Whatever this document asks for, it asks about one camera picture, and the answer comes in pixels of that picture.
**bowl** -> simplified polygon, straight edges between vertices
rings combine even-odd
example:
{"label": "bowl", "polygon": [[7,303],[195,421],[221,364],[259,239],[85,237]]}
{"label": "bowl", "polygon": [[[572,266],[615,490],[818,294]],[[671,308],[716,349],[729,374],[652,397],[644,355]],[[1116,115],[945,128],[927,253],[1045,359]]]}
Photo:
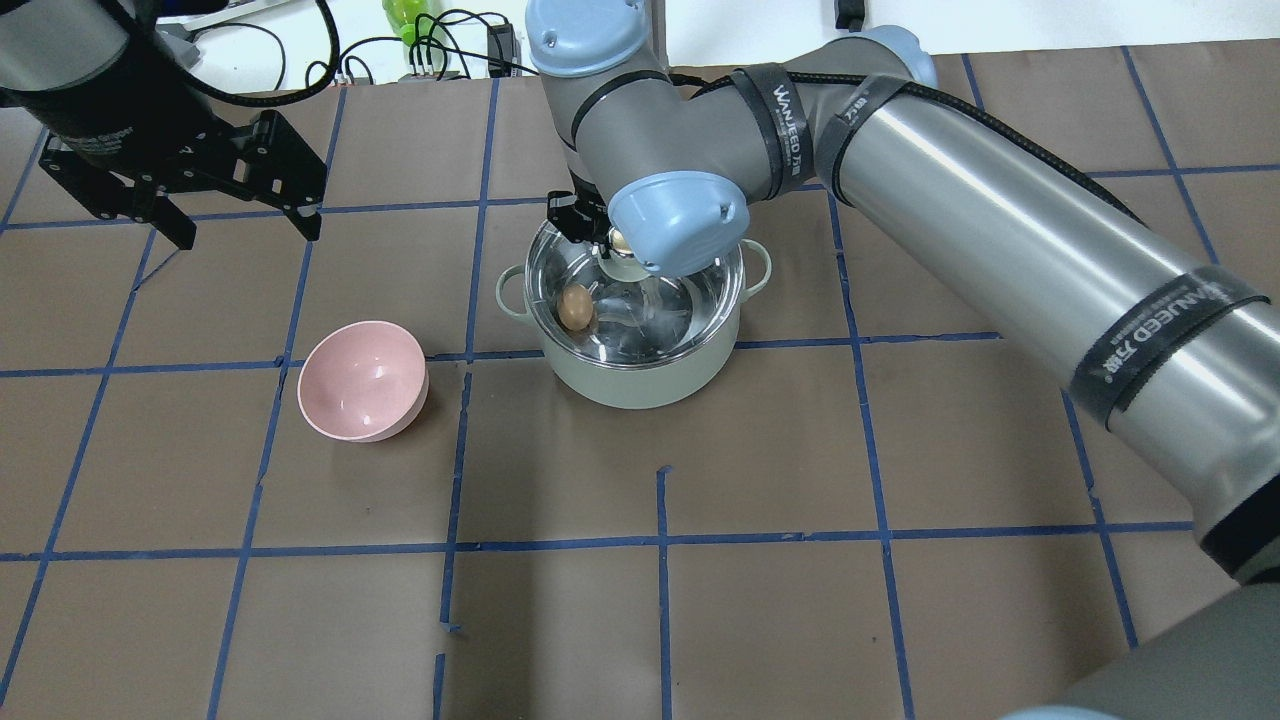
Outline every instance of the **bowl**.
{"label": "bowl", "polygon": [[325,437],[375,442],[413,421],[429,384],[417,340],[394,323],[365,320],[311,351],[298,375],[298,409]]}

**silver robotic arm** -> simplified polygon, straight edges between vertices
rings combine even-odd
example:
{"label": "silver robotic arm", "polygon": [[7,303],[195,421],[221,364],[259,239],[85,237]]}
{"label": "silver robotic arm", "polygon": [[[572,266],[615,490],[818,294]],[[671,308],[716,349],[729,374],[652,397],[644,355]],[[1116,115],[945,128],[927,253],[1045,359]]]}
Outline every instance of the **silver robotic arm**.
{"label": "silver robotic arm", "polygon": [[[1270,300],[998,122],[922,87],[932,60],[901,28],[742,68],[685,100],[645,46],[644,10],[529,4],[531,56],[576,191],[550,200],[550,219],[605,245],[613,225],[650,273],[682,275],[739,241],[749,204],[817,174],[1157,468],[1190,501],[1202,548],[1243,585],[1064,700],[1107,715],[1024,717],[1280,716]],[[591,208],[608,218],[581,222]]]}

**pot handle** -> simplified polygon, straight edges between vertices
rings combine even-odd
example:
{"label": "pot handle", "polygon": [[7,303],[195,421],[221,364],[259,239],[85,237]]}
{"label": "pot handle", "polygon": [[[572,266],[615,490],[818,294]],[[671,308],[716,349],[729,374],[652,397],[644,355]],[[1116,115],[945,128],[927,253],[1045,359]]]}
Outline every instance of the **pot handle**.
{"label": "pot handle", "polygon": [[765,250],[763,245],[755,242],[754,240],[748,240],[744,237],[742,246],[759,255],[760,260],[764,260],[764,277],[760,278],[760,282],[742,291],[742,302],[746,302],[756,292],[764,290],[764,286],[769,284],[769,278],[773,277],[773,258],[769,258],[769,251]]}
{"label": "pot handle", "polygon": [[503,313],[511,315],[512,318],[520,320],[521,323],[532,323],[534,322],[534,316],[529,313],[527,301],[526,301],[526,305],[525,305],[525,311],[524,313],[516,313],[511,307],[507,307],[507,304],[502,300],[502,288],[507,286],[507,283],[511,281],[511,278],[513,278],[516,275],[522,275],[522,274],[525,274],[525,266],[524,265],[512,265],[512,266],[507,268],[506,270],[503,270],[502,274],[498,275],[498,287],[494,288],[493,296],[498,301],[498,307],[502,307]]}

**white surface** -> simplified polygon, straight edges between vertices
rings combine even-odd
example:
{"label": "white surface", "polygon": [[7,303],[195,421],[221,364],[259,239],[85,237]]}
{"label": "white surface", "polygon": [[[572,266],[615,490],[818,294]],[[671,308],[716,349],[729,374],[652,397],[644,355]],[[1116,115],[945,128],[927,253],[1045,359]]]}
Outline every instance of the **white surface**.
{"label": "white surface", "polygon": [[[786,60],[840,36],[832,0],[666,3],[667,53],[675,65]],[[439,5],[504,13],[526,46],[525,0],[444,0]],[[330,0],[330,6],[343,47],[390,35],[379,0]],[[900,24],[934,54],[1280,37],[1280,0],[868,0],[868,27]],[[268,27],[284,40],[285,88],[302,87],[307,63],[328,56],[324,26],[311,0],[238,19]],[[463,49],[486,51],[479,26],[454,32]],[[206,56],[196,73],[219,87],[247,92],[275,83],[279,51],[260,32],[214,31],[201,38],[200,47]],[[380,83],[408,73],[406,51],[394,42],[367,45],[355,54],[369,63]],[[475,74],[484,76],[484,63],[474,63]]]}

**egg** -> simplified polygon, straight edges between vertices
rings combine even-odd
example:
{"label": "egg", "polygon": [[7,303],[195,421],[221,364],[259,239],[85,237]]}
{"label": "egg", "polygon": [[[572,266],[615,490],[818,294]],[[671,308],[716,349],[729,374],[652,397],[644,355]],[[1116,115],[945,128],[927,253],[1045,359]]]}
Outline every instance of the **egg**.
{"label": "egg", "polygon": [[570,332],[585,329],[595,319],[591,292],[577,283],[566,286],[556,304],[556,316]]}

